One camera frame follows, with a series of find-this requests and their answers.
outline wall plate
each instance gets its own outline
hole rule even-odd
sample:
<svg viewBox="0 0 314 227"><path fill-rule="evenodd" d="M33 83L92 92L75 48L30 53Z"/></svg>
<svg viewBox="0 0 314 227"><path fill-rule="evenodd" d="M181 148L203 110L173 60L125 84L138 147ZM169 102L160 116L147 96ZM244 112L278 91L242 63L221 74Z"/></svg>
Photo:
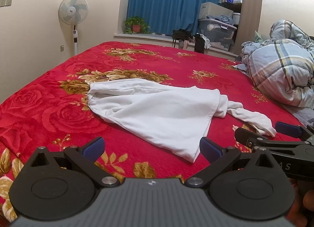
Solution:
<svg viewBox="0 0 314 227"><path fill-rule="evenodd" d="M5 0L0 0L0 7L5 6Z"/></svg>
<svg viewBox="0 0 314 227"><path fill-rule="evenodd" d="M5 6L10 6L12 4L12 0L7 0L6 2L5 2Z"/></svg>

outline fan blade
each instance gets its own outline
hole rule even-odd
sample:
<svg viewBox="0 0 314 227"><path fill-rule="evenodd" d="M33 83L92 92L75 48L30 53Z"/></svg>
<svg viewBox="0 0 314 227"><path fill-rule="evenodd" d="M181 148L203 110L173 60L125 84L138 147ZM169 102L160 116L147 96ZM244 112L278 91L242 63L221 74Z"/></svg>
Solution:
<svg viewBox="0 0 314 227"><path fill-rule="evenodd" d="M61 6L61 10L63 10L63 11L67 11L67 10L68 10L68 8L67 8L67 6L66 6L65 4L63 4L63 5Z"/></svg>
<svg viewBox="0 0 314 227"><path fill-rule="evenodd" d="M76 9L83 9L87 11L87 6L85 4L74 5Z"/></svg>
<svg viewBox="0 0 314 227"><path fill-rule="evenodd" d="M70 1L70 6L73 6L76 1L77 1L77 0L71 0L71 1Z"/></svg>
<svg viewBox="0 0 314 227"><path fill-rule="evenodd" d="M73 16L66 16L63 18L64 21L69 21Z"/></svg>
<svg viewBox="0 0 314 227"><path fill-rule="evenodd" d="M75 13L74 23L77 24L81 21L81 15L77 12Z"/></svg>

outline blue plaid blanket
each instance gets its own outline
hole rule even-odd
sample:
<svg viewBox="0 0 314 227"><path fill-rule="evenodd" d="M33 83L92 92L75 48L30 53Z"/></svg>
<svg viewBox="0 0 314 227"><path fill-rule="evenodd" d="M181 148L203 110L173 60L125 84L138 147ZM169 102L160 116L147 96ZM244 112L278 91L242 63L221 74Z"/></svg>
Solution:
<svg viewBox="0 0 314 227"><path fill-rule="evenodd" d="M254 85L280 103L314 108L314 41L299 27L279 20L270 40L242 44L241 60Z"/></svg>

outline electric fan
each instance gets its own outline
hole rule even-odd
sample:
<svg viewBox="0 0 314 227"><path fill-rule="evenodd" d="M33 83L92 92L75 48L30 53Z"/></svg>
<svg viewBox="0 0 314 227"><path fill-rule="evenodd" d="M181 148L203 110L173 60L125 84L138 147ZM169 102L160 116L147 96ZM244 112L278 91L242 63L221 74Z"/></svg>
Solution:
<svg viewBox="0 0 314 227"><path fill-rule="evenodd" d="M74 55L78 53L78 31L77 24L80 24L87 16L88 6L86 0L63 0L59 7L59 17L67 25L74 25Z"/></svg>

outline black bag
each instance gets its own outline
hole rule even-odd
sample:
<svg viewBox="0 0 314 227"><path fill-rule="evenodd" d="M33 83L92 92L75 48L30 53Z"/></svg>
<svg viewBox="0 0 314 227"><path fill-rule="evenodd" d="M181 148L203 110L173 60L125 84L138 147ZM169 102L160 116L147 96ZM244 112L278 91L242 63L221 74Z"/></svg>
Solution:
<svg viewBox="0 0 314 227"><path fill-rule="evenodd" d="M198 34L195 35L194 51L204 54L204 48L205 48L205 40L198 33Z"/></svg>
<svg viewBox="0 0 314 227"><path fill-rule="evenodd" d="M179 29L172 31L172 39L172 43L176 43L177 40L188 41L189 39L193 39L193 36L190 31Z"/></svg>

